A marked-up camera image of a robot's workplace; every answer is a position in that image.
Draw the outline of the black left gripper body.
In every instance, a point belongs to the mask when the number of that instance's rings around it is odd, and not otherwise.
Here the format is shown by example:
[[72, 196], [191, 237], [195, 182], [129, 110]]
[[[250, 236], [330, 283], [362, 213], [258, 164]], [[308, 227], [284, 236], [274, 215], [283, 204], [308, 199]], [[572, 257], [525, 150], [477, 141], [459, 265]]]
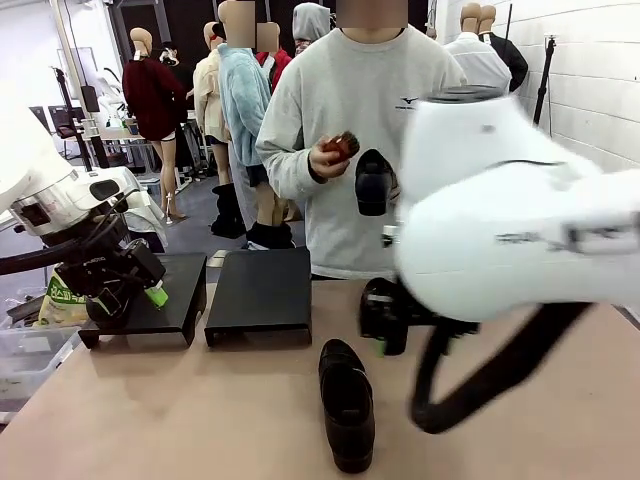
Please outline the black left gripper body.
[[103, 290], [113, 294], [138, 292], [138, 281], [132, 274], [132, 246], [100, 251], [88, 257], [76, 257], [57, 265], [57, 275], [76, 295], [99, 295]]

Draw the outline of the wooden shoe brush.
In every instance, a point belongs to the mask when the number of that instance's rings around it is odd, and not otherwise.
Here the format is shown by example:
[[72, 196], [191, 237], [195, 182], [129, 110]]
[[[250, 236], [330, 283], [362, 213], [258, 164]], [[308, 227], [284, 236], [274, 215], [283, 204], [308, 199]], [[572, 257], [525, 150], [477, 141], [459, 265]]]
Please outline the wooden shoe brush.
[[350, 131], [331, 138], [323, 147], [325, 153], [332, 153], [332, 163], [340, 163], [353, 158], [360, 151], [360, 142]]

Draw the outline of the person's right grey-sleeved forearm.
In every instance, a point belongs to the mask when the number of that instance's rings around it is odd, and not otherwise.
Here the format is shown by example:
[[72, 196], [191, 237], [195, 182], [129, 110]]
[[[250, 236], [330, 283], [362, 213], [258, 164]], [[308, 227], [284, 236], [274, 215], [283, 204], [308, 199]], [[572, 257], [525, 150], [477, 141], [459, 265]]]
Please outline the person's right grey-sleeved forearm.
[[301, 130], [293, 135], [261, 132], [256, 146], [270, 183], [278, 193], [305, 192], [326, 183], [311, 166], [311, 149], [305, 146]]

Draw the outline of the person's right hand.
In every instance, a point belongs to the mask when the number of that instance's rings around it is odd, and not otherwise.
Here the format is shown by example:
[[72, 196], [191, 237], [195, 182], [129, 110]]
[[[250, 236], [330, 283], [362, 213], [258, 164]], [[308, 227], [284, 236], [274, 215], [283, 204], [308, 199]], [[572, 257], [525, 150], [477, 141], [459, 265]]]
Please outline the person's right hand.
[[349, 166], [349, 160], [342, 160], [340, 152], [328, 148], [328, 143], [319, 141], [308, 156], [308, 167], [311, 177], [318, 183], [325, 183], [330, 179], [342, 175]]

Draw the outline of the yellow green snack bag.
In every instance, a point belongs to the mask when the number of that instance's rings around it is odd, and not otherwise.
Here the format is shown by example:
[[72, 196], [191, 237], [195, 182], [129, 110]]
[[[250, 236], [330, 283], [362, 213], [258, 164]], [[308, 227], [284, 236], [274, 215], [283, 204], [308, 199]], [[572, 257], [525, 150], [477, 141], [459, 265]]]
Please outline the yellow green snack bag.
[[36, 328], [82, 326], [88, 320], [85, 298], [75, 295], [53, 270], [38, 318], [33, 326]]

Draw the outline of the grey tarp cover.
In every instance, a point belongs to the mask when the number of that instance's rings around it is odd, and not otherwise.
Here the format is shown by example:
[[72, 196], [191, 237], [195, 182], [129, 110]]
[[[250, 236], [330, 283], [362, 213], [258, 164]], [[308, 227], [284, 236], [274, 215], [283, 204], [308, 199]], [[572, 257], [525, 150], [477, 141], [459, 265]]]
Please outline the grey tarp cover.
[[153, 253], [164, 254], [168, 240], [162, 210], [127, 167], [116, 167], [115, 172], [126, 182], [125, 192], [133, 190], [127, 198], [129, 207], [124, 213], [129, 237], [144, 240]]

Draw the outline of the black tall boot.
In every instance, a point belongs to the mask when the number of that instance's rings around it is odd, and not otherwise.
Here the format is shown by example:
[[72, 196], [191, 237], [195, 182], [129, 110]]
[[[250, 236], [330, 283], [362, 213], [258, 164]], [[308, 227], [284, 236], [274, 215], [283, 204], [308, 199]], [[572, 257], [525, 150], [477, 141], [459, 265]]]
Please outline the black tall boot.
[[287, 223], [278, 226], [263, 225], [255, 222], [246, 232], [250, 250], [290, 249], [295, 247], [292, 233]]
[[246, 233], [243, 217], [233, 183], [218, 185], [212, 189], [217, 196], [218, 216], [210, 226], [214, 236], [237, 239]]

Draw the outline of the background work desk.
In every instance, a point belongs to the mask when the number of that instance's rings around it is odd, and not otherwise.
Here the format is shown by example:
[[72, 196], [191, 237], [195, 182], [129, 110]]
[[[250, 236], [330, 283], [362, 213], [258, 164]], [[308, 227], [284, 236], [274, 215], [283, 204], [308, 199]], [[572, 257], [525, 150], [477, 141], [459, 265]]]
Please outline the background work desk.
[[96, 129], [107, 154], [114, 152], [124, 153], [128, 160], [128, 166], [146, 173], [158, 172], [155, 150], [151, 143], [140, 135], [132, 135], [127, 128]]

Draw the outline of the slanted metal pole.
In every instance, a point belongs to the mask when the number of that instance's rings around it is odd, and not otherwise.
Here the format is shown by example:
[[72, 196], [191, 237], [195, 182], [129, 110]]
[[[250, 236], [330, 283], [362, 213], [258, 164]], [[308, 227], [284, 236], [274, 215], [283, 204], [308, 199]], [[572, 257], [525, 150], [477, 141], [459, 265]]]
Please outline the slanted metal pole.
[[63, 58], [67, 65], [68, 78], [71, 81], [73, 90], [76, 93], [84, 113], [84, 118], [81, 120], [82, 137], [86, 141], [86, 145], [90, 144], [93, 148], [97, 166], [106, 169], [109, 167], [109, 162], [99, 132], [96, 131], [96, 129], [99, 128], [93, 116], [94, 113], [99, 111], [95, 89], [86, 83], [84, 73], [78, 73], [78, 69], [82, 69], [83, 66], [77, 53], [77, 46], [72, 47], [68, 39], [65, 22], [60, 9], [60, 0], [48, 0], [48, 2], [52, 10]]

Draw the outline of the maroon sweater mannequin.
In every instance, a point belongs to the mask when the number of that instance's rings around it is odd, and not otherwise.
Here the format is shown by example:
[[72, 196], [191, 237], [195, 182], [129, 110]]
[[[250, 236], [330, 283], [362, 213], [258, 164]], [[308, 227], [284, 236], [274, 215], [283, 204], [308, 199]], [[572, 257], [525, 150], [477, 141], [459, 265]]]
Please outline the maroon sweater mannequin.
[[176, 131], [187, 118], [186, 91], [166, 65], [151, 57], [149, 31], [135, 27], [129, 36], [134, 57], [123, 71], [125, 100], [139, 134], [151, 143], [161, 161], [161, 208], [168, 221], [181, 221], [186, 215], [176, 204]]

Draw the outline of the beige jacket mannequin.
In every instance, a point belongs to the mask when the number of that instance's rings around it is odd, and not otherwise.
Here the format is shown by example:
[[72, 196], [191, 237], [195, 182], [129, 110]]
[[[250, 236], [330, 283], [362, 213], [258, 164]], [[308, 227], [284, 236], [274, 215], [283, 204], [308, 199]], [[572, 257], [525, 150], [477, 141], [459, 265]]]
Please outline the beige jacket mannequin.
[[228, 143], [229, 132], [224, 119], [218, 82], [220, 55], [218, 46], [226, 42], [224, 25], [208, 22], [203, 35], [209, 54], [200, 60], [193, 74], [196, 123], [211, 142], [220, 185], [231, 183]]

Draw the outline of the person in grey sweatshirt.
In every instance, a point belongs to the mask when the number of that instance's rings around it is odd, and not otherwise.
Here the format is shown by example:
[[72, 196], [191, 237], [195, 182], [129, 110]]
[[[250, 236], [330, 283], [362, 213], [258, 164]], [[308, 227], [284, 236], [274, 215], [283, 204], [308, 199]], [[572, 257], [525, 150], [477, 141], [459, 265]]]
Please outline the person in grey sweatshirt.
[[[362, 151], [378, 150], [398, 170], [407, 122], [431, 93], [467, 78], [444, 47], [412, 26], [333, 29], [284, 70], [264, 115], [261, 132], [303, 132], [307, 148], [352, 132]], [[390, 278], [393, 260], [381, 241], [393, 215], [359, 214], [358, 160], [339, 177], [305, 192], [276, 194], [303, 204], [312, 274], [331, 279]]]

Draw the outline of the red jacket mannequin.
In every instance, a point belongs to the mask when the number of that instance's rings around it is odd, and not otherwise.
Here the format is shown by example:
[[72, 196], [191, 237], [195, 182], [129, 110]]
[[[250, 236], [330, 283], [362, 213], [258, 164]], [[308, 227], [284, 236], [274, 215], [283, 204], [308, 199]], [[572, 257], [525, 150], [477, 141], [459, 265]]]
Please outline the red jacket mannequin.
[[277, 23], [258, 23], [256, 33], [255, 57], [269, 83], [271, 92], [274, 92], [284, 69], [292, 58], [280, 44], [280, 27]]

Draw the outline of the white shirt mannequin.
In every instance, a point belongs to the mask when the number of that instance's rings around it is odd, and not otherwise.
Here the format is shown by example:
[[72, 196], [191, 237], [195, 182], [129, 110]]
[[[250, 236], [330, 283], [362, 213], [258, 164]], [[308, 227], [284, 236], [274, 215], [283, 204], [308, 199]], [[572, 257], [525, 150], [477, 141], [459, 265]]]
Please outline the white shirt mannequin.
[[461, 33], [444, 48], [462, 68], [468, 84], [495, 87], [506, 95], [511, 73], [494, 48], [479, 38], [481, 14], [478, 3], [465, 5], [460, 13]]

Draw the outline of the black tripod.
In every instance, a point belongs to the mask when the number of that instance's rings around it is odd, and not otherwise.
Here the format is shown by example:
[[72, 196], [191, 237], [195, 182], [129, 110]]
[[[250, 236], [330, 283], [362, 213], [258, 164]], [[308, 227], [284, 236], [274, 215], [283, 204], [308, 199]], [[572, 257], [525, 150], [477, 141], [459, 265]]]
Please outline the black tripod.
[[533, 124], [536, 126], [539, 126], [542, 113], [543, 113], [543, 107], [544, 105], [547, 105], [548, 134], [550, 136], [553, 135], [553, 129], [552, 129], [551, 98], [548, 96], [548, 89], [550, 86], [551, 63], [552, 63], [553, 55], [555, 53], [556, 45], [557, 45], [556, 35], [546, 34], [545, 35], [545, 60], [544, 60], [540, 85], [537, 92], [534, 114], [533, 114]]

